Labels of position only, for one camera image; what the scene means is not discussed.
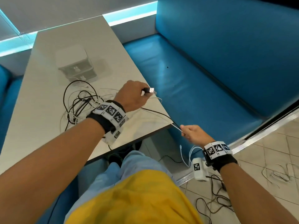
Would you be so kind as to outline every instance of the person's right arm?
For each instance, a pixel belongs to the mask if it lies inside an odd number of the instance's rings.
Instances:
[[[215,141],[197,125],[181,125],[181,130],[182,136],[202,148]],[[242,224],[299,224],[286,208],[237,164],[226,164],[220,169],[220,175]]]

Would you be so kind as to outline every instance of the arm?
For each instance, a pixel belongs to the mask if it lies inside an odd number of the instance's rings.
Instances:
[[[143,106],[145,83],[128,81],[115,101],[126,112]],[[87,118],[29,154],[0,175],[2,223],[35,223],[69,185],[104,136],[102,126]]]
[[[199,126],[181,126],[182,136],[202,148],[215,141]],[[240,166],[229,163],[220,169],[234,211],[242,224],[299,223],[267,190]]]

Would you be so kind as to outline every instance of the white table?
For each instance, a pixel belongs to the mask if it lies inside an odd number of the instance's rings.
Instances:
[[[0,173],[60,134],[60,119],[65,111],[62,96],[69,81],[56,67],[55,52],[75,44],[85,48],[93,63],[98,80],[91,85],[99,95],[111,93],[101,88],[119,90],[128,80],[146,82],[102,16],[39,32],[0,155]],[[158,99],[149,99],[144,107],[167,114]],[[172,123],[157,115],[143,110],[128,113],[131,118],[112,149],[140,141]],[[107,144],[100,141],[88,160],[109,151]]]

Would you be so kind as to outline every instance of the forearm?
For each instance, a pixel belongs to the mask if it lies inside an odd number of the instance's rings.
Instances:
[[[99,123],[85,119],[0,175],[0,220],[34,223],[76,177],[104,134]]]
[[[299,223],[267,190],[235,163],[223,166],[221,177],[242,224]]]

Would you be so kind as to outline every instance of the person's left hand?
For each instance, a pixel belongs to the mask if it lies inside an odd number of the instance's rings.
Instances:
[[[152,95],[152,93],[145,93],[141,96],[144,88],[149,88],[148,84],[129,80],[118,91],[114,100],[123,106],[125,112],[135,111],[145,105],[148,98]]]

